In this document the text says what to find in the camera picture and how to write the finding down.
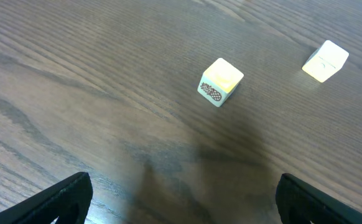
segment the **cube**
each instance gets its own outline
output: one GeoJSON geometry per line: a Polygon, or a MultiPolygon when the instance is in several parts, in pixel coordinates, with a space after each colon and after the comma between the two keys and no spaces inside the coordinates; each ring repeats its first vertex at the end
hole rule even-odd
{"type": "Polygon", "coordinates": [[[243,73],[219,58],[203,72],[198,92],[219,107],[232,94],[242,78],[243,73]]]}
{"type": "Polygon", "coordinates": [[[324,82],[342,68],[348,56],[346,50],[326,40],[310,56],[302,69],[316,80],[324,82]]]}

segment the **white cube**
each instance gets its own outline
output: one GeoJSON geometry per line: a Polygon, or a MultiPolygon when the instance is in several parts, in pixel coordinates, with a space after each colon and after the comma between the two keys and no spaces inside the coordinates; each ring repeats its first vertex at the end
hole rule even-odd
{"type": "Polygon", "coordinates": [[[324,82],[342,68],[348,55],[346,50],[326,40],[311,55],[302,69],[318,81],[324,82]]]}
{"type": "Polygon", "coordinates": [[[215,106],[221,106],[242,78],[243,73],[226,60],[219,58],[203,72],[198,92],[215,106]]]}

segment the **dark wood surface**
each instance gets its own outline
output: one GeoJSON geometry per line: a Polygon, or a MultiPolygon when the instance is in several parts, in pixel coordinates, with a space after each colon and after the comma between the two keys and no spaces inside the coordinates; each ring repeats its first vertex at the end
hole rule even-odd
{"type": "Polygon", "coordinates": [[[280,223],[283,172],[362,212],[362,1],[0,0],[0,211],[78,171],[87,223],[280,223]],[[350,57],[319,84],[326,39],[350,57]]]}

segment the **wood grain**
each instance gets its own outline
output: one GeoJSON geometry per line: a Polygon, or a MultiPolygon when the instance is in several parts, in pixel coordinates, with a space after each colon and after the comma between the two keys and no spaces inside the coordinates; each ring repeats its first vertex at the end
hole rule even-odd
{"type": "Polygon", "coordinates": [[[86,223],[280,223],[283,172],[362,212],[362,2],[0,0],[0,211],[78,171],[86,223]],[[350,57],[319,84],[326,39],[350,57]]]}

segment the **tabletop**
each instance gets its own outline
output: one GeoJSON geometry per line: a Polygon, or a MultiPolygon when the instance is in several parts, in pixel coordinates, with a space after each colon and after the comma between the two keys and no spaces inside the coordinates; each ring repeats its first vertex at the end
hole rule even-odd
{"type": "Polygon", "coordinates": [[[0,211],[79,171],[86,223],[281,223],[285,172],[362,212],[362,1],[0,0],[0,211]]]}

